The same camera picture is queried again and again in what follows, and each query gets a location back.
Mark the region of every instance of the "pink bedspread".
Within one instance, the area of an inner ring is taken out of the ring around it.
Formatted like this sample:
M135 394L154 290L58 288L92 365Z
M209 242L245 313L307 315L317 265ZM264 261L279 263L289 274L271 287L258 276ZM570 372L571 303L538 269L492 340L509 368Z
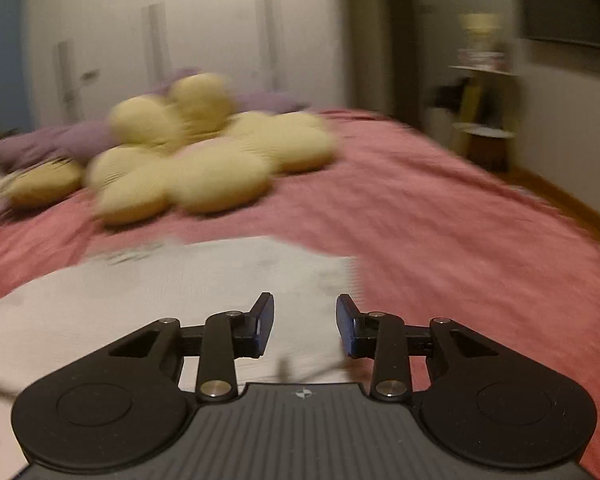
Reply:
M82 191L0 228L0 296L85 251L170 235L275 235L354 255L362 309L411 324L452 317L583 384L599 411L583 464L600 478L600 248L554 209L397 123L365 112L324 115L342 138L340 161L280 179L252 207L204 219L171 212L111 233L90 220ZM421 373L416 381L426 384Z

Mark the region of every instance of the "white garment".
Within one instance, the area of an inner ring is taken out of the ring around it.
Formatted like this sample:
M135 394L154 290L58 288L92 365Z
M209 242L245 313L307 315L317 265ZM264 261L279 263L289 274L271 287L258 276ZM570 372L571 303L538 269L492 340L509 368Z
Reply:
M188 326L247 311L263 291L274 295L273 330L263 357L236 361L238 383L348 381L335 302L342 293L355 297L351 268L352 258L253 237L116 253L57 270L0 300L0 389L19 392L161 317ZM182 389L194 389L197 364L185 360Z

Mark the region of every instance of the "metal screw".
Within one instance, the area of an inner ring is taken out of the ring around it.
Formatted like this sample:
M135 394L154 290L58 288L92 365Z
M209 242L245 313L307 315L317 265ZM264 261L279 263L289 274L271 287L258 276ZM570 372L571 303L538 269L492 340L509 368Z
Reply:
M207 381L200 386L200 391L207 397L222 397L231 391L231 385L226 381Z
M407 392L407 385L402 381L389 379L376 384L376 392L385 397L399 397Z

